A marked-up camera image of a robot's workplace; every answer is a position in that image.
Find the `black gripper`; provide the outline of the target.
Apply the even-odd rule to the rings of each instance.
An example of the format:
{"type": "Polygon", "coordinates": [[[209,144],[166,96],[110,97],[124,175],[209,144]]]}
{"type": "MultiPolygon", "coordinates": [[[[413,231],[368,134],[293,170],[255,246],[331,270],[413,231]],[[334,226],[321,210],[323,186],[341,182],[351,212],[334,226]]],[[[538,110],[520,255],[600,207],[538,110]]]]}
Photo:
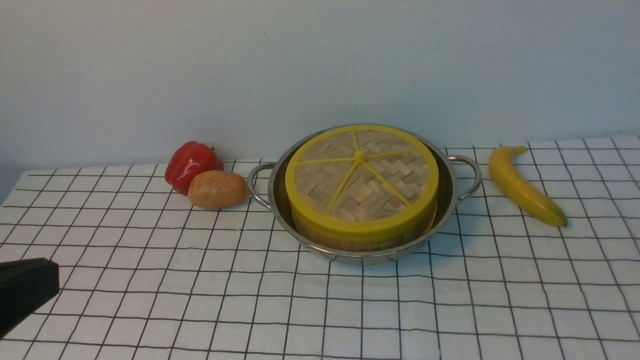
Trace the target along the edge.
{"type": "Polygon", "coordinates": [[[46,258],[0,264],[0,338],[60,292],[59,265],[46,258]]]}

